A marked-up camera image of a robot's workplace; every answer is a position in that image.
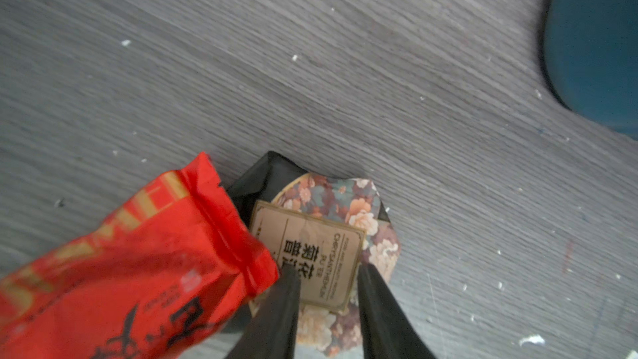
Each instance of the chinese characters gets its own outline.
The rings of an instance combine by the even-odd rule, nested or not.
[[[282,258],[282,264],[289,264],[295,269],[300,278],[312,279],[315,272],[315,265],[317,257],[319,256],[319,246],[312,244],[303,244],[296,240],[286,240]],[[323,268],[317,269],[317,273],[320,276],[323,273]]]
[[[134,306],[124,319],[122,334],[107,339],[103,346],[95,348],[95,353],[91,359],[138,359],[142,355],[137,341],[132,338],[133,322],[139,305]],[[195,297],[171,314],[169,321],[171,326],[159,326],[159,333],[147,333],[144,341],[148,346],[157,344],[162,340],[166,341],[166,348],[172,347],[181,340],[191,337],[198,330],[207,330],[215,327],[214,323],[206,323],[200,297]],[[173,335],[167,329],[173,329]]]

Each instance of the floral packaging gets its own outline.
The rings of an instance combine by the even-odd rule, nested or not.
[[[371,180],[335,179],[309,173],[287,158],[269,152],[228,189],[228,194],[246,224],[250,224],[255,203],[264,200],[365,231],[361,261],[373,264],[386,282],[390,280],[401,243]],[[297,343],[327,356],[360,346],[363,338],[357,297],[355,283],[343,310],[302,304]]]

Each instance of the blue-green object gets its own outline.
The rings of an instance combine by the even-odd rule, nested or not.
[[[543,49],[567,107],[638,139],[638,0],[552,0]]]

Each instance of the white debris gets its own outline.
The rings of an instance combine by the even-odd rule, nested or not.
[[[534,345],[545,345],[545,340],[540,335],[531,335],[530,337],[525,337],[519,340],[519,345],[522,346],[524,343],[529,342]]]

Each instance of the floral pattern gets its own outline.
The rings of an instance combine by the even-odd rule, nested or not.
[[[366,231],[361,261],[372,263],[386,282],[390,280],[401,244],[392,225],[378,219],[381,198],[370,179],[330,179],[309,173],[284,188],[272,202]],[[314,347],[328,357],[360,346],[363,337],[356,283],[345,310],[333,313],[302,305],[298,322],[297,343]]]

